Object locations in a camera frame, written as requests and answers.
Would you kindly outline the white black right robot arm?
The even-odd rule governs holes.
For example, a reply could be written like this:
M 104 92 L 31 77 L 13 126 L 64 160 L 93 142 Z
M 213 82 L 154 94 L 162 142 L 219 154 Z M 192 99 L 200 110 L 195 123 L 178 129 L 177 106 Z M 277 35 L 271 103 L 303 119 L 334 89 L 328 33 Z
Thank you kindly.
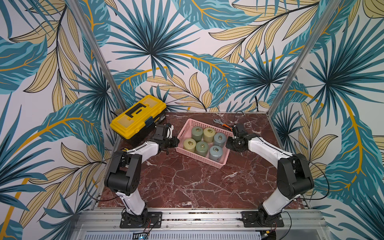
M 232 127 L 226 148 L 235 152 L 250 151 L 267 160 L 277 169 L 277 188 L 259 208 L 263 217 L 274 217 L 294 199 L 314 188 L 309 161 L 302 154 L 293 154 L 272 145 L 257 134 L 248 133 L 243 124 Z

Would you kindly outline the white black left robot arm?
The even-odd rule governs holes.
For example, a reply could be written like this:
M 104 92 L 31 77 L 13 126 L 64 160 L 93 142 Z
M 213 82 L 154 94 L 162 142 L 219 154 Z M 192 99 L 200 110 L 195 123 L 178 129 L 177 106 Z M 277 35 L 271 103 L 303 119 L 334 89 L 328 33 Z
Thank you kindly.
M 142 163 L 178 146 L 180 141 L 173 136 L 173 130 L 171 124 L 158 125 L 152 139 L 132 150 L 118 151 L 113 155 L 104 185 L 117 194 L 130 215 L 140 216 L 146 209 L 138 190 Z

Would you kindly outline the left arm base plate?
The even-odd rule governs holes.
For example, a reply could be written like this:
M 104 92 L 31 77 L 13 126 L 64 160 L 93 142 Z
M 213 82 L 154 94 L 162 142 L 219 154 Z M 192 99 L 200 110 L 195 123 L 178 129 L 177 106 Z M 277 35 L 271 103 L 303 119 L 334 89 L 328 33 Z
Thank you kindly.
M 121 217 L 121 229 L 150 228 L 159 229 L 162 224 L 162 212 L 144 211 L 141 215 L 132 215 L 124 211 Z

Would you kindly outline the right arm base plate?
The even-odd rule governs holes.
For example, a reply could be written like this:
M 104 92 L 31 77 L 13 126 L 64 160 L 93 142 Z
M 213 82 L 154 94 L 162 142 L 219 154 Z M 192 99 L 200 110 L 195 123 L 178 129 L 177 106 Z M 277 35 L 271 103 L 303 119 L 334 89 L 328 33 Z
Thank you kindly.
M 281 214 L 270 216 L 263 211 L 243 211 L 241 220 L 245 228 L 282 228 L 284 222 Z

